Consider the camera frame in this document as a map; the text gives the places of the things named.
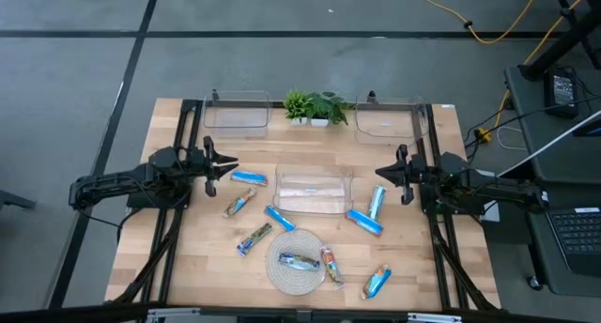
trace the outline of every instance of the round woven mat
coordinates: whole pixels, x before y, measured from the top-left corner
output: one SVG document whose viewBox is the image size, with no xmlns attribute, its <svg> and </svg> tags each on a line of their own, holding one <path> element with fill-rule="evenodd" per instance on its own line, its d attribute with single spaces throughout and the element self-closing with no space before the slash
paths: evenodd
<svg viewBox="0 0 601 323">
<path fill-rule="evenodd" d="M 285 232 L 271 243 L 265 265 L 275 287 L 289 295 L 304 295 L 317 289 L 326 276 L 317 236 L 302 229 Z M 319 271 L 297 270 L 278 261 L 281 253 L 301 254 L 319 261 Z"/>
</svg>

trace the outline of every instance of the white pot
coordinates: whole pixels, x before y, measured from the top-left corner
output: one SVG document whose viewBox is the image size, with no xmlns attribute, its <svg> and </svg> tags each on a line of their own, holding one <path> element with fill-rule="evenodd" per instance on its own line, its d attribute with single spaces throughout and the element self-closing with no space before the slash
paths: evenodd
<svg viewBox="0 0 601 323">
<path fill-rule="evenodd" d="M 311 126 L 313 127 L 326 127 L 329 123 L 328 119 L 311 119 Z"/>
<path fill-rule="evenodd" d="M 300 125 L 306 125 L 306 124 L 307 124 L 306 117 L 290 120 L 290 125 L 292 125 L 292 126 L 300 126 Z"/>
</svg>

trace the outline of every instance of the transparent bin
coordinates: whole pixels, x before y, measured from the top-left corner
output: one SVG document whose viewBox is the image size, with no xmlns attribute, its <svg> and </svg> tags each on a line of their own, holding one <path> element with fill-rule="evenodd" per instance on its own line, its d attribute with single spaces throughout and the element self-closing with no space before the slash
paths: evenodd
<svg viewBox="0 0 601 323">
<path fill-rule="evenodd" d="M 205 96 L 203 126 L 209 135 L 262 136 L 270 123 L 266 91 L 217 91 Z"/>
<path fill-rule="evenodd" d="M 273 205 L 304 214 L 345 214 L 352 208 L 352 169 L 333 165 L 278 164 Z"/>
<path fill-rule="evenodd" d="M 358 96 L 355 125 L 360 144 L 411 146 L 428 134 L 425 102 L 421 97 Z"/>
</svg>

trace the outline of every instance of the gray carpet floor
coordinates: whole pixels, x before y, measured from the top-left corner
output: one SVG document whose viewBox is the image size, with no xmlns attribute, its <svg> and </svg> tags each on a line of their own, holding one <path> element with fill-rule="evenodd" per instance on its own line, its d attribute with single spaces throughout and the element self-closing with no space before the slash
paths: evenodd
<svg viewBox="0 0 601 323">
<path fill-rule="evenodd" d="M 439 0 L 499 31 L 528 0 Z M 137 30 L 147 0 L 0 0 L 0 29 Z M 536 0 L 517 30 L 546 31 L 557 0 Z M 421 0 L 158 0 L 150 30 L 461 31 L 454 17 Z M 154 38 L 145 41 L 107 172 L 139 162 L 156 98 L 202 98 L 211 88 L 333 90 L 348 100 L 374 89 L 454 104 L 463 131 L 496 112 L 502 71 L 535 40 L 486 46 L 473 39 Z M 89 173 L 126 68 L 132 38 L 0 38 L 0 189 L 36 199 L 35 211 L 0 212 L 0 311 L 44 305 L 69 227 L 69 184 Z M 576 47 L 562 63 L 590 68 Z M 519 133 L 503 140 L 521 146 Z M 497 142 L 477 168 L 500 172 L 525 157 Z M 118 222 L 123 198 L 94 214 Z M 116 251 L 115 229 L 91 223 L 66 305 L 101 303 Z M 525 315 L 601 321 L 601 300 L 534 292 L 522 246 L 489 242 L 502 306 Z M 231 321 L 210 317 L 203 321 Z M 196 318 L 185 320 L 197 321 Z"/>
</svg>

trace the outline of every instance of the potted plant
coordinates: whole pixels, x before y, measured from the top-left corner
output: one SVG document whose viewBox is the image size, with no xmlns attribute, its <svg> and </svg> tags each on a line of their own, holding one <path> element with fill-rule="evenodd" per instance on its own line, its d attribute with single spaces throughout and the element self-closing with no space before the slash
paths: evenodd
<svg viewBox="0 0 601 323">
<path fill-rule="evenodd" d="M 322 94 L 313 92 L 308 95 L 309 108 L 307 117 L 311 119 L 311 125 L 314 127 L 326 127 L 331 122 L 333 125 L 341 121 L 348 125 L 345 109 L 345 101 L 332 92 Z"/>
<path fill-rule="evenodd" d="M 307 123 L 307 111 L 309 109 L 309 97 L 306 92 L 294 89 L 285 95 L 284 101 L 285 118 L 290 120 L 292 126 Z"/>
</svg>

